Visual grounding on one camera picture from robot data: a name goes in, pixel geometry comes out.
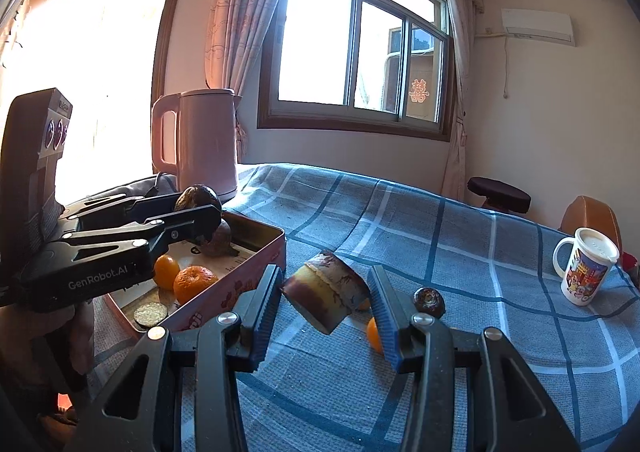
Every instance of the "tangerine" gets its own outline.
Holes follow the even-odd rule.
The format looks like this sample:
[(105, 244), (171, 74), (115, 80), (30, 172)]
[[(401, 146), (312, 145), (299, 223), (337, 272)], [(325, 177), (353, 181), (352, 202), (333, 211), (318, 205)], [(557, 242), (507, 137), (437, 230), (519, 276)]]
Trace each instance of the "tangerine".
[(180, 265), (171, 255), (160, 255), (154, 264), (154, 281), (162, 289), (174, 289), (175, 276), (180, 273)]
[(378, 326), (376, 326), (376, 319), (371, 317), (367, 324), (367, 340), (369, 345), (378, 353), (382, 354), (382, 342), (380, 341), (380, 335), (378, 334)]
[(218, 277), (205, 267), (187, 267), (175, 277), (175, 298), (184, 305), (217, 281)]

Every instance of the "pink tin box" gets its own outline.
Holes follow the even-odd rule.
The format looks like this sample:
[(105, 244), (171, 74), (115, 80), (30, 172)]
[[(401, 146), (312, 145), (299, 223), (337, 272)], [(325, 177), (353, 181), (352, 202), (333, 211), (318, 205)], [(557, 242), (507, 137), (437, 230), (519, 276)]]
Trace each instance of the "pink tin box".
[(237, 256), (206, 257), (188, 241), (169, 245), (168, 254), (178, 260), (180, 269), (203, 266), (220, 278), (191, 301), (180, 306), (173, 292), (158, 288), (153, 279), (105, 295), (107, 305), (132, 335), (141, 337), (146, 333), (146, 328), (133, 318), (133, 312), (142, 304), (164, 304), (169, 315), (160, 325), (168, 330), (192, 329), (231, 310), (243, 291), (257, 287), (267, 265), (278, 265), (284, 272), (287, 259), (282, 229), (231, 212), (223, 212), (223, 218), (231, 228), (232, 246), (239, 252)]

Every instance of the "white wall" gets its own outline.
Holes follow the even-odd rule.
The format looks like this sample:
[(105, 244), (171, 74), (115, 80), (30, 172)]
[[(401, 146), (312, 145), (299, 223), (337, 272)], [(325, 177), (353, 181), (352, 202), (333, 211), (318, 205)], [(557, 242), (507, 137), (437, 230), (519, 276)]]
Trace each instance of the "white wall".
[[(204, 47), (211, 0), (178, 0), (165, 93), (206, 86)], [(259, 58), (238, 114), (248, 135), (246, 163), (289, 161), (368, 174), (440, 191), (449, 144), (434, 140), (297, 129), (257, 129)]]
[[(484, 0), (478, 32), (502, 30), (501, 8), (564, 12), (577, 47), (477, 39), (467, 112), (467, 175), (500, 179), (532, 197), (530, 219), (558, 227), (577, 195), (606, 202), (624, 248), (640, 255), (640, 23), (604, 0)], [(469, 194), (470, 203), (478, 197)]]

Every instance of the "white air conditioner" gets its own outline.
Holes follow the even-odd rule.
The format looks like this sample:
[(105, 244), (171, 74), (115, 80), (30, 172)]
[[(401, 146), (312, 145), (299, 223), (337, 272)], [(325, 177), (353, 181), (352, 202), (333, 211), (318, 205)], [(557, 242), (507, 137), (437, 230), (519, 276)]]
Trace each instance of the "white air conditioner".
[(502, 25), (510, 37), (575, 46), (574, 29), (567, 14), (503, 8)]

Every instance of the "window frame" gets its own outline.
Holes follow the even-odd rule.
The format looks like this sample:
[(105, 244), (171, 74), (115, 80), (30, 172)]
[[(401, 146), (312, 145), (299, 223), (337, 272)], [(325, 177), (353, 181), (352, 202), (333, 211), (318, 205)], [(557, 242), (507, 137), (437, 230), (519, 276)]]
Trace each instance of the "window frame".
[[(327, 105), (283, 101), (278, 98), (281, 57), (276, 53), (276, 49), (279, 48), (276, 45), (276, 38), (279, 37), (280, 43), (282, 42), (284, 18), (288, 4), (288, 0), (280, 0), (262, 45), (257, 128), (368, 131), (448, 141), (450, 139), (453, 114), (453, 40), (447, 33), (450, 31), (450, 26), (446, 6), (442, 6), (442, 4), (446, 4), (446, 0), (434, 1), (440, 3), (439, 19), (440, 24), (445, 27), (443, 28), (444, 32), (392, 0), (351, 0), (352, 14), (345, 86), (348, 88), (348, 97), (345, 96), (343, 101), (346, 105)], [(360, 19), (362, 16), (362, 4), (365, 2), (402, 19), (403, 51), (400, 55), (399, 63), (404, 78), (398, 83), (400, 96), (402, 97), (398, 113), (354, 107)], [(440, 68), (442, 78), (438, 82), (438, 102), (436, 103), (436, 111), (439, 112), (438, 122), (414, 119), (406, 115), (407, 92), (410, 86), (410, 72), (407, 71), (407, 64), (411, 49), (410, 36), (414, 26), (423, 29), (441, 42)], [(348, 114), (344, 114), (344, 108), (348, 108)]]

